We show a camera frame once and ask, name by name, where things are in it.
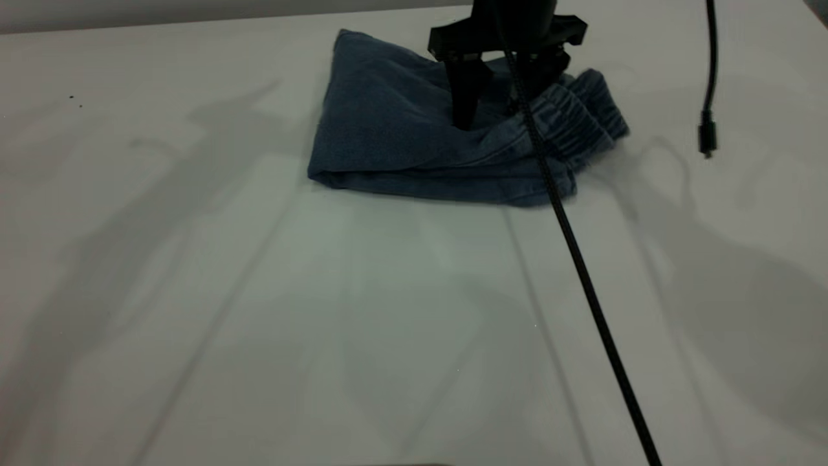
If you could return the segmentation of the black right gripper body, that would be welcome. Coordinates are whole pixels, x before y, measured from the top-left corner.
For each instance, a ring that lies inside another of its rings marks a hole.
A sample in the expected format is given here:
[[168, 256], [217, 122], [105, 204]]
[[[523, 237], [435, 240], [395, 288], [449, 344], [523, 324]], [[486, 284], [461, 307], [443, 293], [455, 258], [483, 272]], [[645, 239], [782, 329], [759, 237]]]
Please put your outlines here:
[[428, 50], [437, 61], [488, 51], [536, 54], [565, 43], [581, 45], [587, 23], [557, 15], [556, 1], [475, 1], [470, 17], [431, 29]]

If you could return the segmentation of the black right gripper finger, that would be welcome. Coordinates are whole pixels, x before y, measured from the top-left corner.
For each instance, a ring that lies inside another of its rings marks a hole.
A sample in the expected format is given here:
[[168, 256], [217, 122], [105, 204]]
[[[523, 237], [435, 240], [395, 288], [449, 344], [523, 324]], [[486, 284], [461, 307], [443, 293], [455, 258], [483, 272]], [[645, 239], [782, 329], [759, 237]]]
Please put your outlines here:
[[569, 65], [570, 55], [564, 49], [544, 49], [536, 54], [518, 53], [517, 69], [526, 99], [533, 100], [558, 82]]
[[448, 61], [453, 126], [461, 130], [471, 128], [479, 100], [492, 79], [493, 71], [481, 57]]

